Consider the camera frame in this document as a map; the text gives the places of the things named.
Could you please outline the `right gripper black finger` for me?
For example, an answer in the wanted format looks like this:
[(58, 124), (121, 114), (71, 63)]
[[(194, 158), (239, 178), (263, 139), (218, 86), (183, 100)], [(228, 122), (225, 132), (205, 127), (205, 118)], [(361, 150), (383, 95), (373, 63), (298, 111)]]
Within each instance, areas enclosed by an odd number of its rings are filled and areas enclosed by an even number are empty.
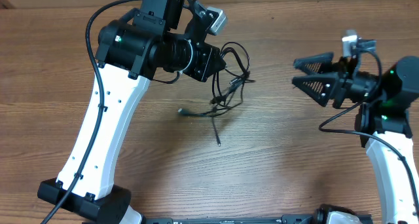
[(333, 98), (339, 81), (338, 73), (322, 73), (294, 77), (292, 84), (310, 96), (319, 105), (325, 107), (328, 101)]
[(306, 74), (327, 73), (331, 71), (333, 52), (326, 52), (315, 56), (297, 58), (293, 62), (293, 67)]

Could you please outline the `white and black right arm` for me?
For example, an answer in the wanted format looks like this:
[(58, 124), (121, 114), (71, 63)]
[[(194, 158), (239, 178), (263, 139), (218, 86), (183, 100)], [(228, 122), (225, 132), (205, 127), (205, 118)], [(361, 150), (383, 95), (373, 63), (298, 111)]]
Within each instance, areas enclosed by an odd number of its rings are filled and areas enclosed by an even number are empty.
[(369, 157), (380, 197), (383, 223), (418, 222), (418, 172), (413, 156), (409, 107), (418, 99), (418, 57), (405, 56), (383, 71), (375, 52), (378, 73), (360, 70), (361, 56), (333, 61), (326, 52), (297, 58), (293, 66), (304, 72), (295, 87), (325, 107), (339, 109), (344, 100), (358, 109), (351, 134), (360, 137)]

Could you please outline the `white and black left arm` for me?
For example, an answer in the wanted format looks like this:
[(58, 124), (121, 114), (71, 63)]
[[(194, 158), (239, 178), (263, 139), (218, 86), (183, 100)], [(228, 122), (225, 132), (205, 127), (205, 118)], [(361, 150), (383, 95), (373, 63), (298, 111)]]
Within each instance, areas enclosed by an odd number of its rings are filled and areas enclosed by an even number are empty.
[(198, 0), (140, 0), (141, 6), (104, 26), (88, 49), (94, 85), (73, 150), (37, 196), (93, 223), (144, 223), (131, 193), (114, 183), (132, 116), (158, 68), (204, 82), (226, 66), (205, 42), (227, 23), (221, 9)]

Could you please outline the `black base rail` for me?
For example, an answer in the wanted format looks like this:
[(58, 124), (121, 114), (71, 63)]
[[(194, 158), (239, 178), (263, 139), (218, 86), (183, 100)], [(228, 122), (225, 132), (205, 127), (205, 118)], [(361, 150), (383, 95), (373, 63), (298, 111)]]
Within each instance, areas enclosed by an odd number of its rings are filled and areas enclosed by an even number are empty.
[(371, 214), (356, 214), (348, 208), (322, 204), (312, 214), (283, 214), (280, 217), (240, 217), (172, 219), (168, 217), (144, 218), (146, 224), (313, 224), (360, 223), (373, 224)]

